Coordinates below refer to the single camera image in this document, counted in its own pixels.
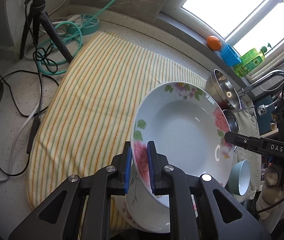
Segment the gloved right hand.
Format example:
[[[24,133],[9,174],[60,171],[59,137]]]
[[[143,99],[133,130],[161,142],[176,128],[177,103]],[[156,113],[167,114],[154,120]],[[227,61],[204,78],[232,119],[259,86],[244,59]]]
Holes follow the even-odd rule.
[[[271,165],[265,170],[265,182],[256,201],[259,222],[271,233],[284,219],[284,184],[280,185],[283,170],[278,165]]]

